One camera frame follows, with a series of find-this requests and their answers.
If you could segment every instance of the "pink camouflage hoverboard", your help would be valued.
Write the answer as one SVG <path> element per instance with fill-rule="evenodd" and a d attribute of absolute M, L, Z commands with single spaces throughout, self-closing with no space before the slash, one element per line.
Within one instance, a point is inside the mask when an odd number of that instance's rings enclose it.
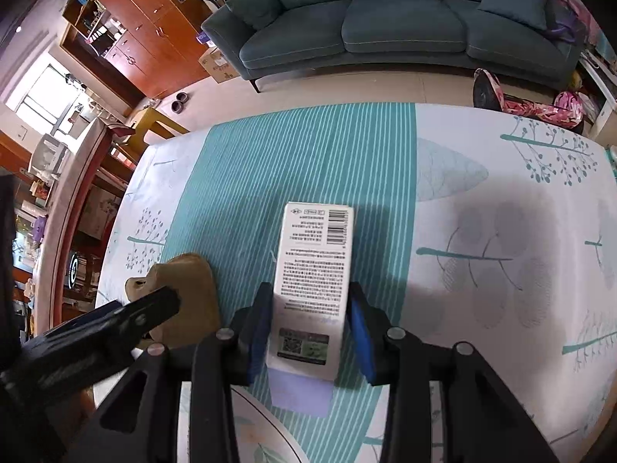
<path fill-rule="evenodd" d="M 582 134 L 585 113 L 576 94 L 560 92 L 553 104 L 521 99 L 504 94 L 497 77 L 486 69 L 477 69 L 474 75 L 473 105 L 476 108 L 540 120 Z"/>

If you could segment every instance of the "floor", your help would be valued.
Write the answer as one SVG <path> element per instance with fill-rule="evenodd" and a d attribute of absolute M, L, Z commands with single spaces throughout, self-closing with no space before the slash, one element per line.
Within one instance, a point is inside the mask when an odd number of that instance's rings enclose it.
<path fill-rule="evenodd" d="M 507 94 L 551 103 L 554 92 L 511 78 L 501 79 Z M 221 122 L 290 108 L 363 101 L 425 102 L 473 106 L 473 72 L 440 66 L 345 66 L 297 71 L 257 81 L 234 78 L 217 84 L 206 78 L 184 89 L 190 96 L 184 111 L 171 110 L 175 96 L 158 107 L 189 131 Z"/>

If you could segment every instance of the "teal sofa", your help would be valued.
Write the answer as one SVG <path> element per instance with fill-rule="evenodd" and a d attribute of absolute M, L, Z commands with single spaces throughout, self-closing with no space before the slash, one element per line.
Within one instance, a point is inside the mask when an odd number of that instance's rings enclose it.
<path fill-rule="evenodd" d="M 563 89 L 583 47 L 478 10 L 482 0 L 279 0 L 260 30 L 225 5 L 202 24 L 242 78 L 340 64 L 429 63 L 486 68 Z M 553 8 L 546 5 L 547 19 Z"/>

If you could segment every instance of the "light switch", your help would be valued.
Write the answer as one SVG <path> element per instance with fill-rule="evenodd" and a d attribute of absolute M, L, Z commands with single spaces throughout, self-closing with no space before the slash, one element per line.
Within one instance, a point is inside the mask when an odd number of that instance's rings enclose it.
<path fill-rule="evenodd" d="M 17 129 L 16 135 L 19 140 L 24 140 L 26 138 L 27 133 L 28 133 L 28 129 L 24 127 L 23 125 L 20 125 L 19 128 Z"/>

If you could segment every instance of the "throw pillow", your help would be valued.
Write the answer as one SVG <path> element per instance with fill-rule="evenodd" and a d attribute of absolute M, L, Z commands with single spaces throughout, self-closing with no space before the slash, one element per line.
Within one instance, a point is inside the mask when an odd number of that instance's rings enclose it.
<path fill-rule="evenodd" d="M 546 0 L 482 0 L 477 9 L 546 31 L 545 7 Z"/>
<path fill-rule="evenodd" d="M 229 0 L 227 6 L 234 15 L 258 31 L 283 13 L 279 0 Z"/>

